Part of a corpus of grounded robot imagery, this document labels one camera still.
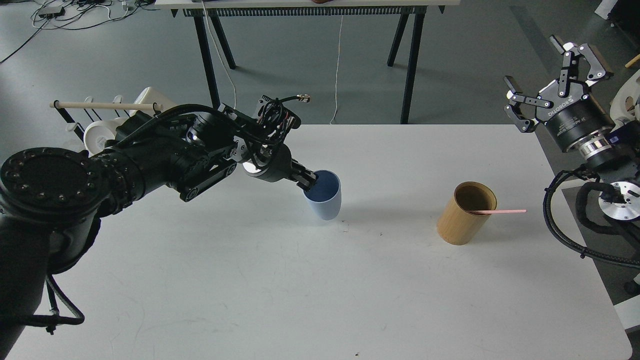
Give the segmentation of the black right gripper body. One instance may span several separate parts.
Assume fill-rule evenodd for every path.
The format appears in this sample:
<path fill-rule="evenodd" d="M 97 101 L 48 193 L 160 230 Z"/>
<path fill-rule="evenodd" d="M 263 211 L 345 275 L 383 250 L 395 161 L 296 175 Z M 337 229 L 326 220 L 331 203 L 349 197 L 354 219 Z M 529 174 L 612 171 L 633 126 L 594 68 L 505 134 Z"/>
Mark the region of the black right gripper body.
<path fill-rule="evenodd" d="M 537 120 L 563 153 L 573 151 L 585 137 L 596 132 L 609 133 L 615 127 L 611 117 L 594 100 L 587 83 L 569 80 L 568 84 L 566 96 L 559 96 L 558 80 L 553 80 L 538 93 L 550 107 L 539 108 Z"/>

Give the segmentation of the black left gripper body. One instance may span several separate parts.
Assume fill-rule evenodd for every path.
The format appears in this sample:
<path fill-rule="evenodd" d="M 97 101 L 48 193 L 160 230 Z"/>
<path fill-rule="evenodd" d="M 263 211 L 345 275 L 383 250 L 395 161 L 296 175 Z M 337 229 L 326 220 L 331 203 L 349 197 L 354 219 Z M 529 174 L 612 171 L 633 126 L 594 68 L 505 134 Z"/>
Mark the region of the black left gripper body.
<path fill-rule="evenodd" d="M 252 161 L 243 162 L 243 169 L 247 175 L 256 179 L 270 183 L 286 179 L 301 189 L 304 183 L 316 182 L 317 179 L 313 171 L 292 158 L 290 148 L 286 145 L 282 145 L 270 157 L 270 163 L 263 169 L 258 168 Z"/>

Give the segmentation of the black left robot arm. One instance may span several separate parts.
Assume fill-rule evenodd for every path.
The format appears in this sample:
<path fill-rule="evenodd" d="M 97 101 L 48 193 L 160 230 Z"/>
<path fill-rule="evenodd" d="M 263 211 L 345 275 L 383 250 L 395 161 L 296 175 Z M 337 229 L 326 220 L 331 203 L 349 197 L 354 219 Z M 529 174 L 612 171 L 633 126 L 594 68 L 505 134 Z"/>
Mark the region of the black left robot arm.
<path fill-rule="evenodd" d="M 285 139 L 300 117 L 263 96 L 257 116 L 225 104 L 176 105 L 137 113 L 116 127 L 104 150 L 42 146 L 14 153 L 1 166 L 1 358 L 26 327 L 54 333 L 84 314 L 54 275 L 93 246 L 102 218 L 167 186 L 190 202 L 242 164 L 265 182 L 290 180 L 310 191 L 318 175 L 293 159 Z"/>

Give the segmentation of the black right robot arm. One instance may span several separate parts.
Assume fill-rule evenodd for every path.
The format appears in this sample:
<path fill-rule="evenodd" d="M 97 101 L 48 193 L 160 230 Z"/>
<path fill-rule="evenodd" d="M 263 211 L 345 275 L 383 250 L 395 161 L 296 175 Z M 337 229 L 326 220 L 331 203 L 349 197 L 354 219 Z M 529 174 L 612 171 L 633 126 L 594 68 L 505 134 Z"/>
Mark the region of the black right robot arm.
<path fill-rule="evenodd" d="M 613 73 L 596 48 L 587 43 L 562 43 L 549 37 L 562 56 L 556 79 L 526 96 L 512 76 L 503 80 L 508 103 L 503 108 L 521 133 L 542 126 L 563 153 L 578 152 L 583 164 L 559 171 L 545 189 L 542 216 L 550 233 L 580 257 L 604 264 L 639 268 L 637 259 L 626 259 L 580 245 L 560 230 L 551 202 L 560 185 L 570 177 L 583 180 L 574 201 L 577 221 L 594 233 L 622 236 L 639 246 L 639 121 L 623 118 L 620 125 L 603 110 L 592 86 Z"/>

